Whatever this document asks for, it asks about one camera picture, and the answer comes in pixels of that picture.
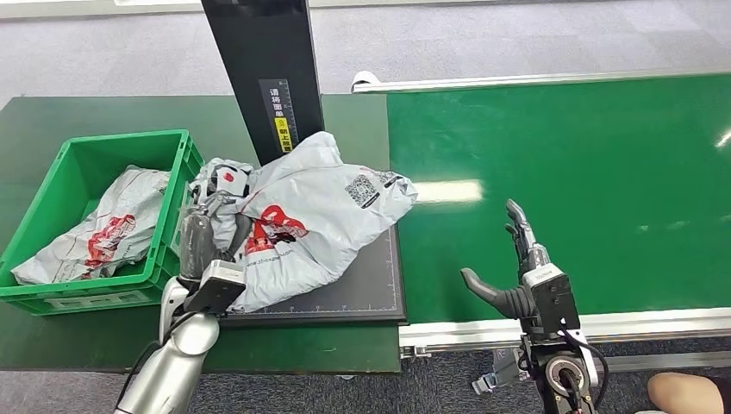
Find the green plastic crate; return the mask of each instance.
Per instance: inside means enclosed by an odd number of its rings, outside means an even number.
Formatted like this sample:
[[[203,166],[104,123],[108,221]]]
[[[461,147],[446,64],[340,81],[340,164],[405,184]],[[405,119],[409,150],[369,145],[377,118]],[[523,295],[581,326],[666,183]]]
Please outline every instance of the green plastic crate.
[[[146,259],[107,279],[18,285],[10,270],[80,223],[129,164],[171,172]],[[158,304],[165,283],[178,274],[172,245],[178,210],[186,183],[201,166],[203,158],[184,129],[66,141],[0,258],[0,300],[34,315]]]

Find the yellow label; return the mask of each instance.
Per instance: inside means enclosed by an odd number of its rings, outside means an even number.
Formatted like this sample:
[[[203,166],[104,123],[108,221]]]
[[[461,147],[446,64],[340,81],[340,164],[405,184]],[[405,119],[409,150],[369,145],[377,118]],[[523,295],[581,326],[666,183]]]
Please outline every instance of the yellow label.
[[[287,125],[287,118],[274,118],[274,127],[277,129],[279,145],[282,147],[282,151],[289,153],[292,150],[292,141],[290,138],[290,127]]]

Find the qr code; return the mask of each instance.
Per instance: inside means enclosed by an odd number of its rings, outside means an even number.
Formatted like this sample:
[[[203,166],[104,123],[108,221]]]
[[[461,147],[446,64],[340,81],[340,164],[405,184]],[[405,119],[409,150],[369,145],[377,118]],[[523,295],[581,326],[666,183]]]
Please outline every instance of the qr code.
[[[376,187],[374,187],[373,184],[371,184],[371,181],[369,181],[363,174],[360,174],[352,183],[348,184],[345,187],[345,191],[347,191],[350,198],[352,198],[353,201],[363,209],[371,205],[378,197]]]
[[[391,184],[393,184],[397,179],[400,179],[401,176],[397,175],[393,171],[375,171],[373,172],[376,177],[378,177],[378,181],[381,182],[381,184],[388,188]]]

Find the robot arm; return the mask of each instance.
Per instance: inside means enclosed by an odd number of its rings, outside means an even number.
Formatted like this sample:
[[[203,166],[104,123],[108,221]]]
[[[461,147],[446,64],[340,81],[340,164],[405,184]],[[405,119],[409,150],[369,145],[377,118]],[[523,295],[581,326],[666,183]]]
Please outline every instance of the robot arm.
[[[473,386],[476,391],[491,390],[523,371],[535,381],[546,414],[595,413],[609,369],[603,367],[602,389],[594,403],[589,387],[597,385],[598,376],[591,351],[598,351],[586,343],[581,333],[569,278],[551,263],[546,248],[535,240],[522,208],[508,200],[507,210],[513,224],[505,228],[513,236],[518,256],[519,285],[500,290],[484,283],[469,268],[462,269],[461,274],[470,291],[503,316],[520,320],[522,345],[504,358],[497,355],[496,371]]]
[[[218,339],[218,319],[246,289],[241,267],[214,260],[209,218],[215,208],[194,208],[182,222],[180,276],[165,286],[159,338],[146,351],[157,349],[128,388],[137,364],[132,368],[115,414],[187,412],[203,361]]]

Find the person's leg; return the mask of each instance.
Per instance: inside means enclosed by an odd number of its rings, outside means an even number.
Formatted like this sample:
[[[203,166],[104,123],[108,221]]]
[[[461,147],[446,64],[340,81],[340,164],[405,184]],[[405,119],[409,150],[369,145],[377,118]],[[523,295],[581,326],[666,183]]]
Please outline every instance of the person's leg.
[[[722,391],[711,379],[684,373],[659,373],[647,383],[650,399],[667,414],[724,414]]]

